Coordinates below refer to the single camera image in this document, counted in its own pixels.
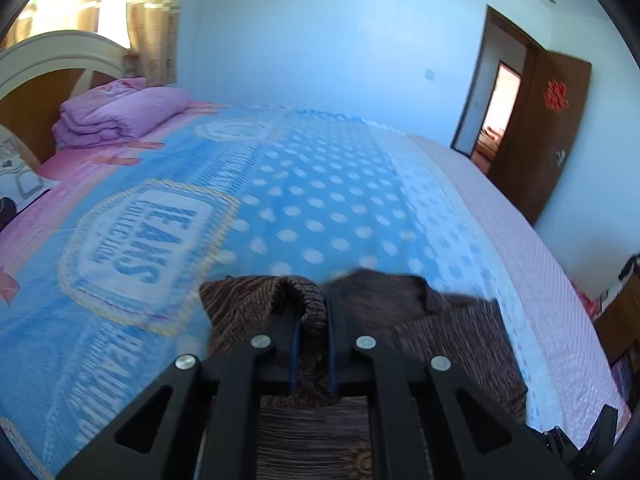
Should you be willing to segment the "brown wooden door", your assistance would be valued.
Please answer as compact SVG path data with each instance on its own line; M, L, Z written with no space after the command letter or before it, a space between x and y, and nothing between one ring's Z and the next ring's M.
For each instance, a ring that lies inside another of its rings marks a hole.
M592 64L545 49L491 6L451 148L470 157L498 84L501 67L520 77L506 128L487 177L530 224L535 224L558 184L586 109ZM570 106L559 114L544 106L547 82L567 86Z

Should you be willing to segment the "red door ornament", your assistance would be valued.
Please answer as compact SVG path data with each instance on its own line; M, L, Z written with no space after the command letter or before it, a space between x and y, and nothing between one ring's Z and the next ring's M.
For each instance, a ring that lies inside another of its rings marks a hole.
M544 90L544 106L555 114L561 113L570 106L567 99L567 86L563 81L552 79L547 82L547 89Z

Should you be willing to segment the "white patterned pillow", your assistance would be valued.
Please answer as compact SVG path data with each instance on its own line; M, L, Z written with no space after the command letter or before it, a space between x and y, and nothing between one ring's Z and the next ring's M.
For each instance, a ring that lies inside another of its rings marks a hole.
M0 142L0 226L4 229L21 211L56 188L60 182L36 173L37 157L5 126Z

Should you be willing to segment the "brown knitted sweater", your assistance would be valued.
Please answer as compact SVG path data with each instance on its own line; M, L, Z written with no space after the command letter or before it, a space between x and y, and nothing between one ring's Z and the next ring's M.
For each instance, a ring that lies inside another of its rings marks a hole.
M296 275L250 275L205 282L212 322L208 353L222 356L260 332L275 308L302 312L300 364L290 396L266 396L260 409L261 479L369 479L367 402L330 391L324 300L336 294L364 331L405 358L446 356L516 422L526 419L527 387L497 300L436 292L424 278L360 269L317 284Z

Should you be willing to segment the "wooden side furniture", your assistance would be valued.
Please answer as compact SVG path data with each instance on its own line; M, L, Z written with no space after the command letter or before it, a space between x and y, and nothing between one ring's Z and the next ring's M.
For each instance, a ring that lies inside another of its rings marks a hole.
M600 345L618 391L631 396L639 371L639 254L624 264L612 285L598 297L593 317Z

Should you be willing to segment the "blue polka dot bedsheet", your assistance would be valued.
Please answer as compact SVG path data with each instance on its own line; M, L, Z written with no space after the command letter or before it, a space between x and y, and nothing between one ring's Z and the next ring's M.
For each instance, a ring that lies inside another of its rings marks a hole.
M495 299L526 419L585 442L630 411L570 280L527 220L449 148L343 115L232 106L133 146L64 152L1 234L1 427L53 478L160 372L202 354L198 288L358 269Z

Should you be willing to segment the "cream wooden headboard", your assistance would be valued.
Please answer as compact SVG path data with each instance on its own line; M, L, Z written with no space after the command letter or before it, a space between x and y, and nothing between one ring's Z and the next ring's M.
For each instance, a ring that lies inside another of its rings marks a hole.
M46 32L1 52L1 134L35 166L55 154L60 105L115 79L133 77L138 54L94 32Z

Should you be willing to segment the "folded purple blanket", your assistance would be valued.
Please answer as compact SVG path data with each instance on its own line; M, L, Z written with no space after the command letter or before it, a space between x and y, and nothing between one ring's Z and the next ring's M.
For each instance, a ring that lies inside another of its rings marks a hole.
M138 140L189 103L184 90L150 87L144 77L116 79L60 105L60 118L52 127L55 147L61 151Z

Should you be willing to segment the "orange patterned curtain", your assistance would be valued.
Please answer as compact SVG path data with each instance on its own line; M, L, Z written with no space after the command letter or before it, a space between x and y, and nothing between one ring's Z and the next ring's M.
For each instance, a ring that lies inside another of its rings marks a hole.
M112 40L138 55L151 86L177 80L180 0L28 0L1 39L7 49L33 36L81 30Z

